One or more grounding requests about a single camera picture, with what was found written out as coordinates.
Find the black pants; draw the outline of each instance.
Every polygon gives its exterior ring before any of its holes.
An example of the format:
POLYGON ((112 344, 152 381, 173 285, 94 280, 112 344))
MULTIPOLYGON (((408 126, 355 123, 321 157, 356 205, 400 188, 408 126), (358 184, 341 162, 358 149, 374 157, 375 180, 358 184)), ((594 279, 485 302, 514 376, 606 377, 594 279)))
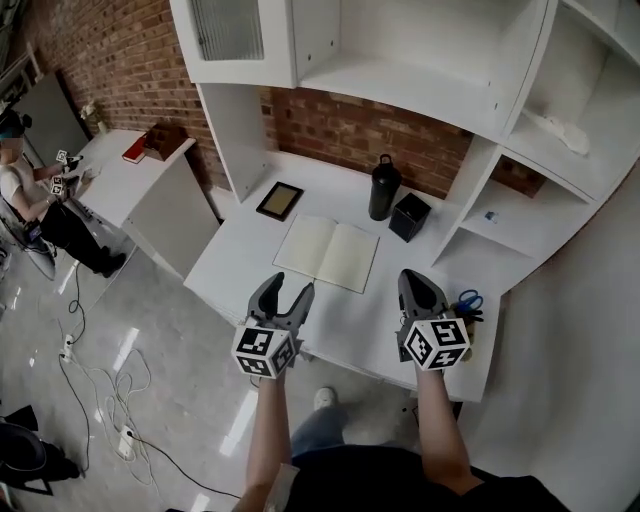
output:
POLYGON ((84 222, 67 207, 51 205, 40 223, 42 238, 67 251, 94 272, 107 270, 108 253, 102 251, 84 222))

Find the scissors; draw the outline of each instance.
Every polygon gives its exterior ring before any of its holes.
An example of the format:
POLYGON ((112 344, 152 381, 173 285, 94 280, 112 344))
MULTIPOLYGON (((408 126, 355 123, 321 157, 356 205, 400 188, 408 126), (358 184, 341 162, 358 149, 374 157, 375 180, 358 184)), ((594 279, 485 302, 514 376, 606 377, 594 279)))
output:
POLYGON ((458 296, 458 302, 453 305, 453 309, 459 317, 483 322, 484 320, 480 318, 482 304, 484 304, 484 298, 478 290, 465 290, 458 296))
POLYGON ((478 294, 478 290, 465 290, 458 297, 457 309, 463 313, 477 311, 484 304, 484 298, 478 294))

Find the blank page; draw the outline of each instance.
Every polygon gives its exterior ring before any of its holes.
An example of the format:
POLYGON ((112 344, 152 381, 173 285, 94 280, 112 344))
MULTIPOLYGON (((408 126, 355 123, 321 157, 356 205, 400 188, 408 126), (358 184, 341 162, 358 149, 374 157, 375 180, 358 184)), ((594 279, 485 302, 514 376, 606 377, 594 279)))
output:
POLYGON ((318 271, 318 279, 364 293, 379 237, 338 224, 318 271))
POLYGON ((273 264, 316 277, 335 229, 334 220, 296 216, 273 264))

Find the black cable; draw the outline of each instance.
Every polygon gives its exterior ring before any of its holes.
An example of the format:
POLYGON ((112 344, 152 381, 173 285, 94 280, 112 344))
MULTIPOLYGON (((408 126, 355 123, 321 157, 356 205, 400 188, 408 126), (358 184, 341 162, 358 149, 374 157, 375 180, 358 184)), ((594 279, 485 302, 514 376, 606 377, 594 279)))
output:
POLYGON ((0 222, 2 222, 5 229, 9 232, 9 234, 13 237, 13 239, 16 242, 16 243, 13 243, 13 242, 10 242, 9 240, 5 240, 5 242, 7 242, 9 245, 12 245, 14 247, 18 246, 20 247, 20 249, 22 249, 25 252, 35 252, 36 254, 45 254, 45 255, 51 254, 48 250, 40 251, 39 249, 32 249, 30 247, 27 247, 20 241, 20 239, 16 236, 16 234, 12 231, 12 229, 9 227, 9 225, 5 222, 5 220, 2 217, 0 217, 0 222))
POLYGON ((80 397, 78 397, 76 390, 73 389, 73 386, 71 385, 71 381, 69 380, 69 376, 67 375, 67 372, 65 372, 64 368, 62 367, 63 357, 64 356, 62 354, 60 354, 60 356, 58 357, 58 364, 60 365, 60 370, 62 371, 64 378, 67 379, 67 384, 69 384, 69 387, 71 388, 71 392, 73 393, 73 396, 76 397, 76 400, 80 404, 80 407, 82 408, 82 413, 84 414, 84 419, 87 422, 87 467, 82 469, 82 472, 86 473, 87 471, 89 471, 89 467, 91 466, 91 462, 89 461, 89 443, 91 440, 91 427, 89 425, 89 416, 87 416, 87 411, 85 410, 84 405, 82 405, 82 402, 80 401, 80 397))
POLYGON ((180 471, 180 473, 182 473, 185 478, 188 478, 189 480, 191 480, 194 484, 196 484, 198 487, 202 487, 203 489, 206 489, 207 491, 211 491, 211 492, 215 492, 217 494, 222 494, 224 496, 231 496, 232 498, 236 498, 236 499, 240 499, 240 496, 236 496, 235 494, 231 494, 230 492, 224 492, 224 491, 218 491, 216 489, 212 489, 211 487, 207 487, 206 485, 202 485, 200 482, 194 480, 193 478, 191 478, 189 475, 187 475, 180 466, 178 466, 178 464, 176 464, 176 461, 174 461, 167 452, 165 452, 164 450, 161 450, 160 448, 158 448, 157 446, 144 441, 142 439, 139 439, 137 437, 134 437, 134 435, 131 432, 127 432, 127 435, 129 437, 131 437, 134 441, 138 441, 140 443, 144 443, 147 446, 151 446, 151 448, 153 448, 154 450, 159 451, 162 455, 164 455, 167 459, 169 459, 169 461, 171 462, 171 464, 173 464, 176 468, 178 468, 178 471, 180 471))
POLYGON ((74 300, 72 300, 71 302, 69 302, 69 307, 68 307, 68 311, 69 313, 71 313, 72 315, 76 314, 78 310, 80 310, 80 314, 82 315, 82 331, 80 331, 80 334, 73 338, 73 341, 71 341, 69 343, 69 345, 75 345, 76 343, 78 343, 78 341, 80 341, 80 338, 82 338, 82 335, 84 334, 84 331, 87 327, 87 317, 86 314, 84 312, 84 308, 82 307, 82 304, 80 304, 80 281, 79 281, 79 277, 78 277, 78 273, 80 271, 80 264, 78 263, 78 265, 76 266, 76 298, 74 300))

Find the white desk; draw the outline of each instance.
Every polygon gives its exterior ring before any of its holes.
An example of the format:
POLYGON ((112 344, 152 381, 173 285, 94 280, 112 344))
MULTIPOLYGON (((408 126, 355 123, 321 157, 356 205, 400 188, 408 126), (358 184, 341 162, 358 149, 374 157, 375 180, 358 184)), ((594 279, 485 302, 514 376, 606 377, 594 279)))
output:
MULTIPOLYGON (((272 158, 274 169, 227 218, 194 265, 185 286, 229 321, 238 322, 245 318, 249 297, 256 288, 268 277, 284 271, 279 310, 286 311, 310 281, 302 274, 272 265, 296 214, 322 215, 375 233, 380 242, 364 294, 316 281, 315 301, 300 329, 300 337, 305 340, 302 350, 404 387, 415 387, 413 364, 400 363, 396 345, 395 331, 400 328, 400 272, 405 268, 421 272, 438 284, 450 301, 470 287, 423 263, 424 255, 433 245, 442 202, 428 199, 434 210, 418 235, 406 243, 388 229, 388 221, 369 218, 368 175, 286 153, 273 153, 272 158), (276 181, 305 191, 285 222, 255 211, 276 181)), ((476 325, 473 358, 445 373, 449 395, 456 400, 480 401, 484 392, 498 323, 499 297, 484 298, 485 322, 476 325)))
POLYGON ((82 167, 100 174, 77 199, 121 228, 156 263, 184 279, 219 227, 184 153, 188 139, 166 161, 122 159, 143 132, 112 130, 80 152, 82 167))

